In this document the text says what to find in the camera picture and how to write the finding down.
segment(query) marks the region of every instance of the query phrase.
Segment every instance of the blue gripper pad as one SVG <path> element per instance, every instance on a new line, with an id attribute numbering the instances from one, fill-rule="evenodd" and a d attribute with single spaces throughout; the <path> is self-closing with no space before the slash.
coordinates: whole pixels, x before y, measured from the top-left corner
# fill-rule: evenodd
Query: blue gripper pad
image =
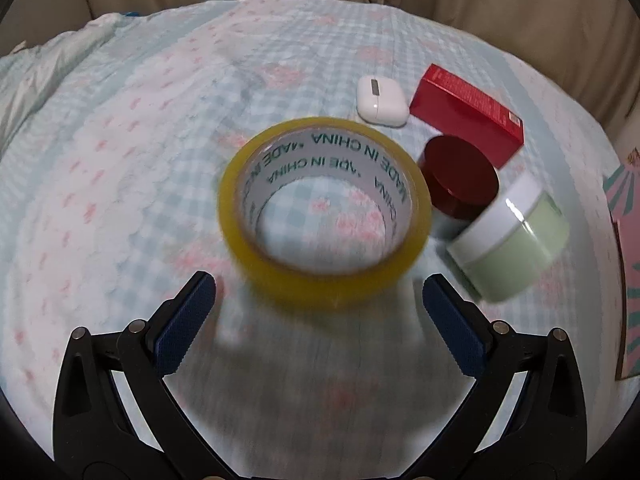
<path id="1" fill-rule="evenodd" d="M 460 298 L 441 274 L 425 280 L 422 304 L 462 373 L 478 378 L 492 344 L 488 320 L 473 303 Z"/>
<path id="2" fill-rule="evenodd" d="M 178 369 L 215 300 L 216 282 L 210 274 L 200 270 L 149 320 L 146 342 L 153 352 L 160 377 Z"/>

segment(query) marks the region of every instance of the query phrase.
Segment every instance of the brown lid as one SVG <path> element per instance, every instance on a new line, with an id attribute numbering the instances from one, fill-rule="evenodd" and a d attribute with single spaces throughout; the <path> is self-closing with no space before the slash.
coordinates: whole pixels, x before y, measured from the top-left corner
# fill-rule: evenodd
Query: brown lid
<path id="1" fill-rule="evenodd" d="M 430 139 L 418 161 L 431 203 L 460 220 L 475 220 L 498 195 L 493 165 L 474 145 L 454 136 Z"/>

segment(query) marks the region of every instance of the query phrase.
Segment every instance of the red box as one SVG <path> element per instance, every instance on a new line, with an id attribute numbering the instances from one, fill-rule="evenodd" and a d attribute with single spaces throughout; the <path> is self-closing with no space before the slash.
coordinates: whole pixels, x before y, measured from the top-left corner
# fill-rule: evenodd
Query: red box
<path id="1" fill-rule="evenodd" d="M 424 73 L 409 111 L 444 135 L 461 137 L 496 168 L 524 144 L 522 120 L 491 96 L 432 64 Z"/>

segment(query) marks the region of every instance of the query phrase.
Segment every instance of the blue object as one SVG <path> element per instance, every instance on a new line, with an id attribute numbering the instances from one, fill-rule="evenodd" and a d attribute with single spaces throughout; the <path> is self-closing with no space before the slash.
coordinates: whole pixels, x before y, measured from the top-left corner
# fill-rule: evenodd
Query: blue object
<path id="1" fill-rule="evenodd" d="M 464 303 L 440 274 L 428 277 L 422 286 L 422 304 L 460 370 L 477 379 L 484 372 L 488 348 L 470 320 L 460 311 Z"/>
<path id="2" fill-rule="evenodd" d="M 153 344 L 156 371 L 161 377 L 178 369 L 198 330 L 207 319 L 216 301 L 216 282 L 210 274 L 198 272 L 178 296 L 170 301 L 175 312 Z"/>

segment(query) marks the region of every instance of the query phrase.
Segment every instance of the bed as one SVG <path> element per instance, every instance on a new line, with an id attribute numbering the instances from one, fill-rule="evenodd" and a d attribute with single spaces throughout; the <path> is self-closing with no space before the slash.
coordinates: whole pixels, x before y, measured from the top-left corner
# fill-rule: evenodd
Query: bed
<path id="1" fill-rule="evenodd" d="M 107 14 L 0 59 L 0 386 L 37 443 L 52 453 L 71 330 L 146 319 L 202 269 L 223 283 L 224 299 L 166 382 L 236 472 L 374 478 L 411 463 L 470 388 L 414 298 L 414 280 L 434 272 L 465 291 L 442 247 L 430 241 L 398 285 L 363 308 L 285 311 L 229 259 L 216 186 L 238 148 L 268 126 L 359 120 L 359 76 L 392 77 L 411 96 L 431 62 L 523 119 L 526 144 L 500 183 L 530 171 L 570 221 L 569 245 L 539 283 L 479 306 L 520 332 L 568 332 L 592 455 L 640 389 L 638 379 L 614 380 L 622 298 L 602 179 L 619 161 L 606 135 L 510 54 L 402 10 L 338 0 Z M 379 129 L 414 158 L 438 134 L 415 118 Z M 375 207 L 335 181 L 287 186 L 263 216 L 274 253 L 376 256 Z M 153 444 L 126 382 L 117 382 L 136 430 Z M 499 437 L 521 385 L 512 383 L 484 446 Z"/>

